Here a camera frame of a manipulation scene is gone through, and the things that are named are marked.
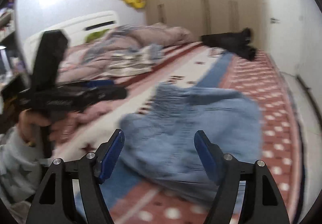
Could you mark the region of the grey star sleeve forearm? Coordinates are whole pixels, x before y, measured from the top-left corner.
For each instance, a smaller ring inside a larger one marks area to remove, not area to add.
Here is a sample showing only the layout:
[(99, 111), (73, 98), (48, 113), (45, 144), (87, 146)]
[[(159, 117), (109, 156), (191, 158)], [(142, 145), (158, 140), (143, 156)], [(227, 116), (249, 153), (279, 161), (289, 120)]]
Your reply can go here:
[(15, 204), (35, 194), (41, 179), (44, 155), (41, 145), (30, 147), (14, 126), (1, 145), (1, 200)]

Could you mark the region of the person left hand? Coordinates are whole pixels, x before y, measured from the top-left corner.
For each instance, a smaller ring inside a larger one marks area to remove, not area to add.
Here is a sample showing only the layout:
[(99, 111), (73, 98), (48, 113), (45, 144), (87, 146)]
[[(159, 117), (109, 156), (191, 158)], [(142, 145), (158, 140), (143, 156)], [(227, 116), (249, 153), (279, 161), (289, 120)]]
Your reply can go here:
[(36, 128), (47, 126), (49, 126), (50, 132), (52, 132), (56, 126), (56, 123), (53, 123), (40, 113), (31, 110), (24, 110), (19, 114), (17, 129), (20, 137), (26, 143), (36, 141)]

